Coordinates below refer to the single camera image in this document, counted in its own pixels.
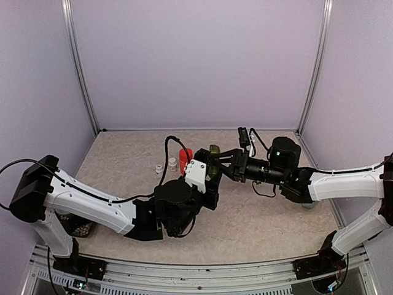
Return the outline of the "small white pill bottle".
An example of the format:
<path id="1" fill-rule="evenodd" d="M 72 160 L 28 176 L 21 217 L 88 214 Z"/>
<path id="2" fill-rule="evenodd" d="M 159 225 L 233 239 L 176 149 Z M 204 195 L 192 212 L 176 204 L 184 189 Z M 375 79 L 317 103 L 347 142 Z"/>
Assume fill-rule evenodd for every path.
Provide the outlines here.
<path id="1" fill-rule="evenodd" d="M 171 157 L 168 159 L 168 166 L 171 171 L 177 171 L 177 159 L 175 157 Z"/>

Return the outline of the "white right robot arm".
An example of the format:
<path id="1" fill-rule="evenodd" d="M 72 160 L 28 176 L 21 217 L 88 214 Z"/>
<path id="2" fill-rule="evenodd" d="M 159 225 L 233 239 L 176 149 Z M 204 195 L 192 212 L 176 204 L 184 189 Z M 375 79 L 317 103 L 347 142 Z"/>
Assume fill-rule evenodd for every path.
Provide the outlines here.
<path id="1" fill-rule="evenodd" d="M 327 199 L 375 198 L 375 204 L 348 226 L 329 234 L 314 259 L 314 268 L 326 273 L 355 246 L 392 227 L 392 157 L 354 170 L 321 171 L 299 167 L 301 147 L 288 137 L 276 137 L 268 160 L 255 159 L 232 149 L 211 156 L 211 163 L 234 181 L 269 183 L 294 203 L 311 204 Z"/>

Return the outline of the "green pill organizer box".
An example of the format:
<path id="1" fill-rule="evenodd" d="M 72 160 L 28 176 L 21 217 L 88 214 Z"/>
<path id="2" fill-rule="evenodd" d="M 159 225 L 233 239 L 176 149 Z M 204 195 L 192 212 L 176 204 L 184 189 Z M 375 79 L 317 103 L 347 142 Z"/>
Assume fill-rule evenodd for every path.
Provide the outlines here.
<path id="1" fill-rule="evenodd" d="M 211 144 L 209 146 L 210 152 L 210 160 L 209 160 L 209 169 L 208 169 L 208 176 L 210 179 L 213 179 L 219 174 L 219 169 L 216 166 L 215 156 L 220 154 L 220 147 L 216 144 Z"/>

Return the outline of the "red cylindrical can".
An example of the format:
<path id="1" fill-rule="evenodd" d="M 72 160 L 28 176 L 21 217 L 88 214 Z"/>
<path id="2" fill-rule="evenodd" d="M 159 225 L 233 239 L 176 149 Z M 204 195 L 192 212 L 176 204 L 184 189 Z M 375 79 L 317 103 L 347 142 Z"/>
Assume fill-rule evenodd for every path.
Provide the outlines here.
<path id="1" fill-rule="evenodd" d="M 193 159 L 193 152 L 190 148 L 187 148 L 186 151 L 184 149 L 181 149 L 179 151 L 179 170 L 182 175 L 184 174 L 184 169 L 186 168 L 189 160 L 192 159 Z"/>

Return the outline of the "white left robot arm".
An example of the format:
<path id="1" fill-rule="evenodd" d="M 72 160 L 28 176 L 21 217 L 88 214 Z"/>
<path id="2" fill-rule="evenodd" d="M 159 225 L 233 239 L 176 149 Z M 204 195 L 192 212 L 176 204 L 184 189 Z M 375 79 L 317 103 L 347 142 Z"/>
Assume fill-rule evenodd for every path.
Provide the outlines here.
<path id="1" fill-rule="evenodd" d="M 208 178 L 209 166 L 193 159 L 184 176 L 155 187 L 151 197 L 120 199 L 77 181 L 58 168 L 58 158 L 33 160 L 15 190 L 10 212 L 34 224 L 55 256 L 72 273 L 86 267 L 85 258 L 54 211 L 71 213 L 104 225 L 114 232 L 143 242 L 163 239 L 163 234 L 184 238 L 202 208 L 215 210 L 222 173 Z"/>

